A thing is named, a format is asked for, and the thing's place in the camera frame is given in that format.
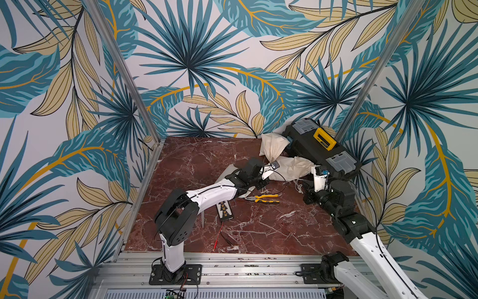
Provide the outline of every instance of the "black mounting plate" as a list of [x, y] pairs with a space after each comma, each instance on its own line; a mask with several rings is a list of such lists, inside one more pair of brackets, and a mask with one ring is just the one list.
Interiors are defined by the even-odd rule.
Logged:
[[[201, 283], [201, 275], [203, 271], [202, 265], [189, 265], [184, 266], [184, 275], [187, 273], [187, 281], [185, 285], [196, 285]], [[171, 283], [164, 279], [163, 275], [163, 265], [158, 264], [152, 267], [149, 284], [152, 286], [171, 286], [171, 285], [181, 285], [184, 280], [181, 280], [180, 283]]]
[[302, 278], [304, 279], [304, 284], [314, 285], [314, 284], [330, 284], [331, 282], [325, 281], [322, 279], [319, 269], [320, 264], [301, 264], [300, 269], [302, 272]]

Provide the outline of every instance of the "black cable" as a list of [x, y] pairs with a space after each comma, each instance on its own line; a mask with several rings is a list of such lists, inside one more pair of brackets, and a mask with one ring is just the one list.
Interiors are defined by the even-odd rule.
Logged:
[[[372, 204], [370, 203], [370, 199], [367, 197], [367, 195], [362, 191], [360, 190], [360, 188], [351, 180], [349, 179], [346, 179], [346, 178], [341, 178], [341, 179], [344, 179], [344, 180], [347, 180], [349, 182], [351, 182], [352, 184], [354, 184], [354, 186], [357, 188], [358, 191], [360, 191], [364, 196], [365, 196], [365, 199], [367, 200], [367, 202], [369, 203], [370, 207], [372, 208], [373, 210], [373, 214], [374, 215], [377, 215], [375, 209], [373, 208]], [[380, 252], [382, 253], [381, 256], [383, 256], [385, 258], [385, 260], [387, 261], [387, 263], [390, 265], [390, 267], [393, 269], [393, 271], [395, 272], [395, 274], [400, 278], [400, 280], [403, 282], [403, 284], [410, 290], [410, 292], [412, 293], [412, 295], [415, 296], [415, 298], [418, 299], [417, 295], [415, 295], [415, 293], [412, 291], [412, 289], [408, 286], [408, 284], [405, 282], [405, 280], [403, 280], [403, 278], [400, 276], [400, 274], [398, 274], [397, 270], [392, 266], [391, 262], [388, 260], [387, 256], [385, 254], [383, 254], [383, 250], [379, 244], [379, 234], [377, 233], [377, 229], [379, 227], [379, 225], [381, 224], [381, 219], [382, 219], [382, 216], [383, 216], [383, 212], [382, 212], [382, 215], [380, 216], [380, 220], [377, 221], [377, 223], [375, 224], [375, 238], [377, 240], [377, 247], [380, 249]]]
[[194, 299], [196, 299], [196, 298], [197, 298], [197, 295], [199, 294], [199, 284], [197, 283], [197, 281], [196, 281], [194, 278], [191, 278], [191, 277], [190, 277], [190, 278], [188, 278], [188, 279], [194, 281], [194, 283], [196, 284], [196, 296], [194, 296]]

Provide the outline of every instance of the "pliers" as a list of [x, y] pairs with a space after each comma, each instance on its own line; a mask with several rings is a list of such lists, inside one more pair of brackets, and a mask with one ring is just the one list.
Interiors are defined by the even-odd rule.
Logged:
[[261, 195], [261, 196], [249, 196], [246, 197], [245, 200], [250, 200], [254, 202], [264, 202], [264, 203], [279, 203], [278, 200], [263, 200], [262, 198], [266, 197], [278, 197], [279, 194], [268, 194], [268, 195]]

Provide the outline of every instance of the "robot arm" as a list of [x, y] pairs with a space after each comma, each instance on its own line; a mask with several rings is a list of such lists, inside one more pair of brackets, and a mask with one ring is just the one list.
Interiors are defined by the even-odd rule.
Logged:
[[245, 194], [251, 187], [264, 187], [269, 183], [268, 176], [277, 168], [277, 162], [264, 165], [251, 159], [243, 169], [234, 171], [216, 184], [197, 190], [175, 189], [171, 192], [154, 218], [163, 243], [167, 281], [174, 284], [183, 279], [184, 240], [193, 230], [197, 215], [217, 203]]
[[321, 276], [343, 283], [360, 299], [426, 299], [389, 254], [377, 237], [375, 227], [355, 212], [355, 192], [350, 183], [340, 178], [331, 178], [329, 182], [327, 172], [319, 166], [312, 169], [312, 174], [314, 186], [309, 184], [304, 201], [317, 203], [327, 211], [335, 229], [364, 259], [385, 293], [357, 271], [342, 253], [322, 258]]

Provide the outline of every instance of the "tropical leaf wallpaper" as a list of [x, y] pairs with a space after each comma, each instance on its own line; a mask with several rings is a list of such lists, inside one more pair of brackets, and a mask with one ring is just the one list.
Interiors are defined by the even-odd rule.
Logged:
[[[136, 35], [119, 45], [162, 137], [257, 138], [304, 117], [334, 132], [409, 2], [135, 1]], [[424, 8], [393, 62], [439, 10]]]
[[[101, 7], [129, 57], [132, 4]], [[0, 298], [85, 298], [156, 145], [80, 0], [0, 12]]]
[[[478, 298], [478, 2], [430, 1], [345, 134], [361, 210], [430, 298]], [[413, 38], [420, 27], [422, 37]], [[337, 128], [344, 116], [336, 118]]]

